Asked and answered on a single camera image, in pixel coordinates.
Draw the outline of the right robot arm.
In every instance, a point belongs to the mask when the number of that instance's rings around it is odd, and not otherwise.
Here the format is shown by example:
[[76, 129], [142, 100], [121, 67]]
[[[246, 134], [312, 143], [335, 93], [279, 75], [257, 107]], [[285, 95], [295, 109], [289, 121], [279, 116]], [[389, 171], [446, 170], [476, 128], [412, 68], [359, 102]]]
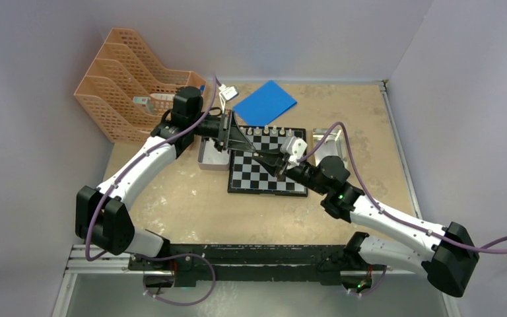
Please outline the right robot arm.
[[348, 182], [350, 172], [341, 157], [324, 157], [316, 166], [300, 162], [287, 166], [288, 154], [278, 149], [260, 150], [253, 159], [273, 176], [284, 176], [324, 196], [321, 206], [334, 219], [362, 225], [394, 240], [387, 265], [424, 273], [428, 282], [447, 295], [461, 298], [479, 261], [468, 230], [412, 217], [387, 205], [373, 205], [370, 196]]

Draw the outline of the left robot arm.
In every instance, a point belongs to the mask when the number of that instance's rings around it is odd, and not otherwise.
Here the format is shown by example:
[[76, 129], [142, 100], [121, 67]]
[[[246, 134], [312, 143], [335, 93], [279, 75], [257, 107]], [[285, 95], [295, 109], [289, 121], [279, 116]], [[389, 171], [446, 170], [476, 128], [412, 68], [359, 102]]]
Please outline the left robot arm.
[[155, 270], [170, 263], [169, 240], [147, 230], [138, 230], [129, 210], [141, 192], [164, 168], [173, 163], [196, 136], [215, 142], [218, 152], [227, 150], [254, 153], [232, 110], [213, 116], [203, 109], [199, 88], [180, 88], [172, 108], [162, 116], [139, 151], [113, 176], [95, 188], [84, 186], [76, 196], [75, 233], [85, 242], [85, 258], [95, 245], [103, 254], [138, 254]]

